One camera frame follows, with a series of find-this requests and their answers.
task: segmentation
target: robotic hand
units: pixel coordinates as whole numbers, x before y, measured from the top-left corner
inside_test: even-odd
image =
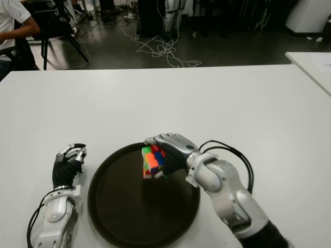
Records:
[[[145,144],[156,145],[165,152],[165,164],[155,177],[187,168],[186,180],[207,192],[217,215],[244,248],[293,247],[242,185],[232,164],[211,153],[201,153],[194,143],[179,134],[147,138]]]
[[[69,144],[56,155],[53,167],[54,190],[44,197],[37,209],[39,213],[42,204],[47,206],[35,248],[71,247],[72,232],[78,219],[75,206],[81,200],[81,186],[73,187],[72,184],[77,172],[82,172],[85,157],[84,144]],[[32,247],[32,226],[29,225],[27,234],[28,247]]]

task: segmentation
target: white cable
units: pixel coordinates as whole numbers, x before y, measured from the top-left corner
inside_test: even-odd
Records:
[[[88,33],[85,33],[85,32],[84,32],[85,30],[83,30],[83,31],[82,31],[82,36],[83,36],[83,35],[90,35],[90,34],[92,34],[93,31],[98,31],[98,30],[102,30],[102,29],[107,29],[108,27],[113,27],[113,26],[114,26],[114,23],[111,23],[111,25],[107,25],[106,27],[102,27],[102,28],[100,28],[100,25],[101,25],[101,24],[103,24],[103,23],[97,23],[96,25],[94,25],[94,26],[89,30]],[[85,52],[88,54],[88,61],[87,61],[85,64],[81,65],[81,66],[70,67],[70,68],[67,68],[67,69],[65,69],[65,70],[72,70],[72,69],[77,69],[77,68],[85,67],[85,66],[88,65],[89,61],[91,60],[91,56],[90,56],[90,54],[88,53],[88,51],[87,51],[87,49],[86,49],[85,43],[82,41],[82,36],[79,36],[79,40],[80,40],[81,43],[83,44],[84,49],[85,49]]]
[[[159,15],[162,18],[162,26],[163,26],[162,27],[162,33],[163,33],[164,27],[165,27],[165,23],[164,23],[164,19],[163,19],[162,15],[161,15],[161,13],[159,11],[158,1],[157,0],[156,0],[156,7],[157,7],[157,11],[158,11]],[[176,68],[176,67],[179,68],[179,66],[178,65],[177,66],[174,66],[173,64],[171,64],[169,62],[169,58],[178,61],[182,65],[183,68],[185,67],[184,64],[187,64],[188,67],[196,67],[196,66],[201,65],[202,64],[201,61],[198,61],[198,60],[188,60],[188,61],[181,60],[181,59],[177,58],[174,55],[174,53],[177,51],[176,48],[174,48],[174,45],[179,40],[179,16],[178,16],[178,21],[177,21],[177,28],[178,28],[178,30],[177,30],[178,32],[177,32],[177,39],[176,39],[176,41],[170,40],[167,43],[165,43],[164,40],[160,36],[155,36],[151,40],[149,40],[148,42],[144,43],[144,42],[141,42],[141,41],[134,40],[131,35],[128,35],[127,33],[125,33],[124,29],[123,29],[123,33],[126,36],[130,37],[131,40],[142,44],[142,46],[138,50],[136,50],[136,53],[143,52],[143,53],[151,54],[152,57],[166,57],[168,64],[171,67],[174,67],[174,68]],[[147,45],[147,44],[149,44],[152,41],[162,43],[162,44],[157,45],[157,47],[156,47],[157,48],[157,51],[154,51],[149,45]]]

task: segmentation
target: white table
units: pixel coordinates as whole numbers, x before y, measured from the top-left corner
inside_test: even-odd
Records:
[[[295,65],[11,72],[0,83],[0,114],[2,247],[26,246],[55,154],[72,142],[88,151],[73,247],[112,247],[89,220],[89,183],[110,154],[162,132],[239,149],[255,172],[255,199],[283,235],[300,248],[329,246],[331,98]],[[220,156],[246,185],[240,161]],[[171,247],[240,244],[202,192],[197,218]]]
[[[331,96],[331,53],[288,52],[286,57]]]

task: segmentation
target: rubik's cube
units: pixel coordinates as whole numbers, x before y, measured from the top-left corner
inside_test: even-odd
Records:
[[[145,179],[150,179],[153,177],[153,174],[162,169],[165,154],[155,145],[143,147],[141,154],[144,159],[143,176]]]

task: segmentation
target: gray floor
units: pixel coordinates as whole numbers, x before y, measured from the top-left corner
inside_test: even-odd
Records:
[[[91,58],[88,65],[84,66],[85,61],[68,41],[57,39],[51,41],[49,47],[48,70],[170,67],[164,57],[153,58],[150,54],[136,53],[141,44],[123,33],[125,30],[134,35],[136,26],[136,20],[126,21],[121,16],[109,24],[85,18],[78,25],[81,35],[77,41],[85,54],[84,45],[86,46]],[[31,47],[36,63],[42,69],[40,44],[32,44]],[[330,44],[294,38],[283,31],[232,32],[223,38],[212,28],[208,37],[198,34],[193,39],[191,29],[185,23],[180,28],[180,39],[174,47],[177,49],[176,57],[181,60],[199,60],[202,62],[201,66],[289,64],[290,61],[285,57],[287,51],[331,52]],[[173,59],[170,62],[180,65]]]

